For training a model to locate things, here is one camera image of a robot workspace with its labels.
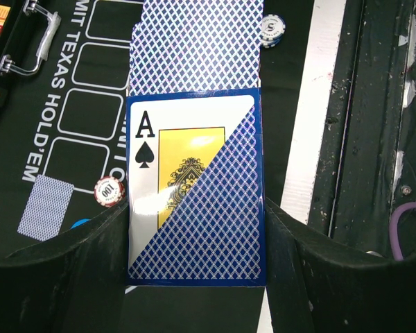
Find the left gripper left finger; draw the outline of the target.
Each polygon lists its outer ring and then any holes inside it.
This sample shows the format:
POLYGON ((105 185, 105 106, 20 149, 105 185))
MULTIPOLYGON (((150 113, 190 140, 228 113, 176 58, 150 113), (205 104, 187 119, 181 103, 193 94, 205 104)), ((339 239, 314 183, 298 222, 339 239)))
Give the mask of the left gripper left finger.
POLYGON ((0 257, 0 332, 116 332, 128 264, 128 200, 0 257))

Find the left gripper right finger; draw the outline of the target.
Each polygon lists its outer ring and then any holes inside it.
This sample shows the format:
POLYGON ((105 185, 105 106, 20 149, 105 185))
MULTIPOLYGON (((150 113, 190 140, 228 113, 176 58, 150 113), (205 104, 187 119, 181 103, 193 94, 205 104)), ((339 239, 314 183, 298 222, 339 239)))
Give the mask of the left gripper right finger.
POLYGON ((265 201, 275 332, 416 332, 416 255, 398 262, 342 245, 265 201))

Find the blue round blind button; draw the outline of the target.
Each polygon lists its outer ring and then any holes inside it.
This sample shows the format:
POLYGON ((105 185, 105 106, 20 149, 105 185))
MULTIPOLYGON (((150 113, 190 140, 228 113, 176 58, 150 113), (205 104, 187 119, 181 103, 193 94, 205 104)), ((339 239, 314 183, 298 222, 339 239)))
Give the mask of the blue round blind button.
POLYGON ((82 224, 84 224, 84 223, 86 223, 88 221, 89 221, 89 219, 81 219, 81 220, 78 220, 75 223, 73 223, 73 225, 71 226, 71 229, 77 228, 79 225, 82 225, 82 224))

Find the red white chip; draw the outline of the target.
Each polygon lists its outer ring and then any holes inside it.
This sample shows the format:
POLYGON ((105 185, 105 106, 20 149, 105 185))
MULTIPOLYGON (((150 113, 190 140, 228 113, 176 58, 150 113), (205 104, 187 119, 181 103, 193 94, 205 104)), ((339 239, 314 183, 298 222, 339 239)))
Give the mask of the red white chip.
POLYGON ((94 186, 94 198, 103 207, 116 205, 124 197, 124 194, 123 183, 113 176, 101 178, 94 186))

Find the blue backed card deck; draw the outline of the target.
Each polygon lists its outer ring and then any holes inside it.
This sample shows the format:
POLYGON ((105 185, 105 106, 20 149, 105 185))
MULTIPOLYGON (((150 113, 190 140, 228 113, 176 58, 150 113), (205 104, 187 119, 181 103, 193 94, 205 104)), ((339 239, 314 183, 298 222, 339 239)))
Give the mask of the blue backed card deck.
POLYGON ((144 1, 128 96, 259 86, 262 1, 144 1))

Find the blue white chip stack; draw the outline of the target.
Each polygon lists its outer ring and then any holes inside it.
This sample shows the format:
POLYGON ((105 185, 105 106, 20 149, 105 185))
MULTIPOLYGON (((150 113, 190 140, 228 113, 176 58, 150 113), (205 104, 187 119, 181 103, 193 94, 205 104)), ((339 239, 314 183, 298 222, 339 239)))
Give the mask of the blue white chip stack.
POLYGON ((276 46, 286 31, 286 23, 279 15, 269 14, 263 17, 261 23, 261 46, 272 48, 276 46))

